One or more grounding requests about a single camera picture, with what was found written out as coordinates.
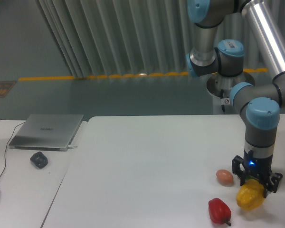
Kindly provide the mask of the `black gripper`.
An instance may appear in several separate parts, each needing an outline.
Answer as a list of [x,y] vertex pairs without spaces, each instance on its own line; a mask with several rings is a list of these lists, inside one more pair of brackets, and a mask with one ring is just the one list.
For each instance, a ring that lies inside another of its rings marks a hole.
[[269,193],[276,193],[283,174],[271,172],[273,155],[265,158],[255,156],[253,150],[244,151],[244,157],[235,156],[232,160],[232,173],[240,179],[240,186],[246,182],[248,175],[256,178],[264,187],[263,197],[267,198]]

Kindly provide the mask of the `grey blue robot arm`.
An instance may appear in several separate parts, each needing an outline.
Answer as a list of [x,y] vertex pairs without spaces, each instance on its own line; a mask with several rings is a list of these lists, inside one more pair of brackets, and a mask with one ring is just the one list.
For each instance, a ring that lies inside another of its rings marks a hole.
[[187,12],[197,29],[193,49],[186,56],[192,76],[241,75],[241,43],[227,39],[214,46],[214,39],[227,15],[240,13],[250,26],[272,82],[259,87],[241,82],[231,88],[230,103],[246,127],[244,155],[233,159],[232,171],[241,184],[248,177],[257,180],[264,187],[264,197],[275,193],[283,177],[272,172],[271,164],[280,109],[285,107],[285,41],[269,5],[263,0],[189,0]]

